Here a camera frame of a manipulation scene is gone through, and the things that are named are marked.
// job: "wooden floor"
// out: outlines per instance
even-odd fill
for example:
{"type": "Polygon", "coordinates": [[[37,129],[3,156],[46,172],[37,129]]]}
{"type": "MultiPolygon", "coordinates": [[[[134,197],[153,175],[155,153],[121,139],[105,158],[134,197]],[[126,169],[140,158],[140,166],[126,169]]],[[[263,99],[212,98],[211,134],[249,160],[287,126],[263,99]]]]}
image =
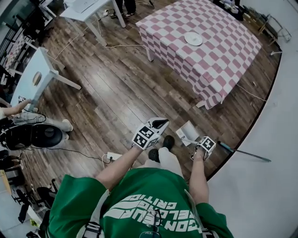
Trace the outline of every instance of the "wooden floor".
{"type": "MultiPolygon", "coordinates": [[[[126,22],[125,29],[118,20],[106,17],[99,22],[101,33],[109,46],[142,44],[135,23],[168,4],[167,0],[156,1],[156,8],[152,9],[147,3],[138,3],[137,14],[126,22]]],[[[244,24],[257,33],[247,22],[244,24]]],[[[58,17],[50,38],[43,45],[55,57],[76,36],[74,29],[58,17]]],[[[265,98],[277,71],[279,56],[269,56],[277,47],[268,47],[269,40],[264,35],[258,38],[264,47],[238,84],[265,98]]],[[[122,154],[131,147],[132,136],[141,122],[155,116],[165,117],[170,120],[170,126],[163,136],[175,137],[173,153],[180,161],[185,179],[190,177],[193,147],[182,146],[175,134],[179,127],[190,120],[200,135],[233,147],[247,132],[263,104],[236,86],[221,105],[208,111],[196,108],[198,99],[190,85],[164,62],[159,59],[149,62],[143,47],[104,48],[89,30],[85,38],[78,37],[71,42],[58,60],[67,67],[62,75],[82,86],[78,91],[53,80],[38,104],[47,117],[67,118],[73,124],[70,140],[60,144],[61,148],[92,157],[102,157],[107,152],[122,154]]],[[[140,156],[134,167],[144,163],[147,153],[140,156]]],[[[205,163],[206,175],[220,166],[227,155],[216,147],[205,163]]],[[[65,174],[93,176],[102,170],[101,161],[62,150],[25,151],[23,158],[24,174],[35,187],[49,184],[52,178],[59,183],[65,174]]]]}

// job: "person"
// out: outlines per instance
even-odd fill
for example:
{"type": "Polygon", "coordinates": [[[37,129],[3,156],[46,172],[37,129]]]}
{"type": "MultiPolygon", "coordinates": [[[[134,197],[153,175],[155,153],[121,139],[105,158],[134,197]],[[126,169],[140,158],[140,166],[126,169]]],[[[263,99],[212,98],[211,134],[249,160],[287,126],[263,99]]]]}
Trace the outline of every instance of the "person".
{"type": "Polygon", "coordinates": [[[203,151],[195,154],[188,187],[170,152],[174,142],[165,137],[158,159],[152,152],[156,161],[136,169],[129,170],[143,150],[134,145],[94,178],[66,175],[49,214],[48,236],[200,238],[209,229],[215,237],[232,238],[226,217],[208,204],[203,151]],[[99,234],[89,236],[90,228],[99,234]]]}
{"type": "Polygon", "coordinates": [[[31,99],[27,99],[14,107],[11,107],[11,105],[8,108],[0,107],[0,120],[9,117],[16,126],[36,123],[52,124],[62,130],[64,139],[69,139],[69,135],[66,132],[71,132],[74,129],[69,120],[64,119],[60,122],[47,117],[45,118],[45,116],[39,113],[28,111],[22,112],[22,110],[31,102],[31,99]]]}
{"type": "Polygon", "coordinates": [[[0,159],[0,170],[9,169],[17,165],[20,165],[21,169],[24,169],[23,161],[14,155],[9,155],[0,159]]]}
{"type": "MultiPolygon", "coordinates": [[[[123,8],[122,8],[123,0],[116,0],[116,3],[117,3],[117,6],[119,8],[119,11],[120,11],[121,15],[124,15],[123,8]]],[[[124,18],[129,18],[130,16],[135,14],[135,9],[136,9],[135,0],[124,0],[124,5],[125,5],[126,10],[127,10],[127,14],[125,14],[124,18]]],[[[117,18],[115,10],[111,14],[110,17],[111,18],[117,18]]]]}

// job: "white sneaker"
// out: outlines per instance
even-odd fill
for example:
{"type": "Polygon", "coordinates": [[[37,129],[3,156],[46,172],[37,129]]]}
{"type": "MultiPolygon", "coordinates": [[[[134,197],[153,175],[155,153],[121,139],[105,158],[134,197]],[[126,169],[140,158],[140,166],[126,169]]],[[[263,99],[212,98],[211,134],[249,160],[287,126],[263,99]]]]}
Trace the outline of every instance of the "white sneaker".
{"type": "Polygon", "coordinates": [[[71,127],[71,130],[70,130],[70,132],[72,132],[73,130],[74,130],[74,127],[73,127],[73,125],[70,123],[70,121],[69,120],[67,120],[67,119],[64,119],[62,122],[65,122],[65,123],[67,123],[70,127],[71,127]]]}
{"type": "Polygon", "coordinates": [[[23,160],[20,160],[20,168],[23,170],[24,169],[24,162],[23,160]]]}

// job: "sneaker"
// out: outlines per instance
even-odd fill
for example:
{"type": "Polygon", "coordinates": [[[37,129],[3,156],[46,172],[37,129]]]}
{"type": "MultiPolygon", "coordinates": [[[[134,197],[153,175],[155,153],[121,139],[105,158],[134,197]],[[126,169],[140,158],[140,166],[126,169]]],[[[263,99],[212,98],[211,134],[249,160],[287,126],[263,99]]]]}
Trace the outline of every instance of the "sneaker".
{"type": "Polygon", "coordinates": [[[71,129],[70,129],[70,132],[72,132],[72,131],[74,130],[74,127],[73,127],[73,125],[70,123],[70,121],[69,121],[69,120],[67,120],[67,119],[64,119],[62,122],[65,122],[65,123],[67,123],[67,124],[68,124],[68,126],[70,126],[70,127],[71,127],[71,129]]]}
{"type": "Polygon", "coordinates": [[[168,135],[164,138],[163,141],[163,147],[166,147],[169,151],[171,151],[171,149],[173,148],[175,144],[175,139],[174,137],[168,135]]]}
{"type": "Polygon", "coordinates": [[[118,18],[116,12],[114,11],[112,14],[110,14],[111,18],[118,18]]]}
{"type": "Polygon", "coordinates": [[[158,150],[157,149],[152,149],[149,151],[148,157],[150,160],[153,160],[157,163],[160,163],[159,161],[159,155],[158,155],[158,150]]]}
{"type": "Polygon", "coordinates": [[[134,15],[135,14],[135,12],[134,13],[127,13],[125,16],[124,16],[124,18],[129,18],[130,16],[132,16],[132,15],[134,15]]]}
{"type": "Polygon", "coordinates": [[[20,162],[20,168],[23,170],[24,169],[24,162],[23,162],[23,160],[20,160],[19,162],[20,162]]]}

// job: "power strip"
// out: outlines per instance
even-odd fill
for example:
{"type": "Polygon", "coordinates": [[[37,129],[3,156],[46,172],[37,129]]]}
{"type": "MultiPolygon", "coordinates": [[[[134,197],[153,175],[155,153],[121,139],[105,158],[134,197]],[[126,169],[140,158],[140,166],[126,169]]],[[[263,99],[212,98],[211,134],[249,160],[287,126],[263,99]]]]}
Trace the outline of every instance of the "power strip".
{"type": "Polygon", "coordinates": [[[122,156],[121,154],[116,154],[116,153],[112,153],[112,152],[107,153],[108,159],[112,159],[112,160],[116,160],[116,159],[120,158],[121,156],[122,156]]]}

